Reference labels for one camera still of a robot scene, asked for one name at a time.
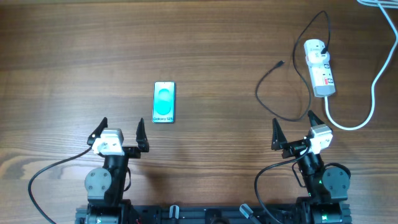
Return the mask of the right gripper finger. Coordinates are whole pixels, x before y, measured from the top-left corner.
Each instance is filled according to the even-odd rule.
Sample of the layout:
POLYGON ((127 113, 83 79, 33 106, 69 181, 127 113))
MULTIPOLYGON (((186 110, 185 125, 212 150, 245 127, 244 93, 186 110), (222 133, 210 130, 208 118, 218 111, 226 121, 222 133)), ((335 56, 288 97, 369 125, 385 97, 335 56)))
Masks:
POLYGON ((312 110, 309 110, 307 115, 308 115, 311 127, 325 124, 312 110))
POLYGON ((284 149, 287 145, 287 139, 282 131, 282 128, 276 118, 272 120, 272 150, 284 149))

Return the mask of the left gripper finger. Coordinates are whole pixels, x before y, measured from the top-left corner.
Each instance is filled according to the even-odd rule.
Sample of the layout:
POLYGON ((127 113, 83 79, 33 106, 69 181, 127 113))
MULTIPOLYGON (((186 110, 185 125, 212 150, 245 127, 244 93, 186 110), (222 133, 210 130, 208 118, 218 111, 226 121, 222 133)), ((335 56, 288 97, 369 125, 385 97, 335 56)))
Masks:
POLYGON ((87 145, 92 146, 97 138, 100 137, 102 131, 108 127, 108 119, 104 117, 97 128, 88 136, 87 145))
POLYGON ((141 120, 137 125, 136 142, 137 142, 137 147, 140 149, 141 152, 149 152, 150 146, 146 135, 143 118, 141 118, 141 120))

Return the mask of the teal Galaxy S25 smartphone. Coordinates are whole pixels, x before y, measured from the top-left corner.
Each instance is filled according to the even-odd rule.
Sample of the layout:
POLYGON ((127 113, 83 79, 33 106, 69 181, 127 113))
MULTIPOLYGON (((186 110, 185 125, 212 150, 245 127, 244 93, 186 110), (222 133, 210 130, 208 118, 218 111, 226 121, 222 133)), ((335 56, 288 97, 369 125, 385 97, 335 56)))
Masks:
POLYGON ((175 82, 155 82, 152 109, 153 123, 175 121, 175 82))

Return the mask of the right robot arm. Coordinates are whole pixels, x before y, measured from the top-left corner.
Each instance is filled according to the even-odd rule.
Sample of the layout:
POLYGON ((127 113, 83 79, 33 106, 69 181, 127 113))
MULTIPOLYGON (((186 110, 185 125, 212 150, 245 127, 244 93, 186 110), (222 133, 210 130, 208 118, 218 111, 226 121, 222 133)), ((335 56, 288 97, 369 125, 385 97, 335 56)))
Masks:
POLYGON ((310 129, 303 139, 288 142, 278 120, 272 120, 271 149, 282 151, 284 159, 293 159, 298 165, 307 190, 306 197, 299 197, 292 205, 272 208, 280 223, 351 223, 348 199, 351 172, 339 163, 325 164, 321 151, 328 148, 333 130, 313 111, 308 112, 310 129))

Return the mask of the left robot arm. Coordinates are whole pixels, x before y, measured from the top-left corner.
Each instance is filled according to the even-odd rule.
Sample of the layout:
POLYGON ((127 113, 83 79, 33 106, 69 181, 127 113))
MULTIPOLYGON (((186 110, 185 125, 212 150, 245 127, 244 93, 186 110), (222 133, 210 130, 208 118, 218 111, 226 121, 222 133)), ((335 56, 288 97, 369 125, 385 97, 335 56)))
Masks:
POLYGON ((137 146, 123 146, 124 136, 119 128, 109 128, 108 119, 103 118, 98 127, 89 135, 87 145, 95 154, 104 158, 104 164, 95 168, 85 178, 88 193, 86 212, 76 218, 77 223, 140 223, 141 217, 123 193, 131 184, 128 168, 130 159, 139 159, 143 152, 149 152, 144 120, 137 125, 137 146))

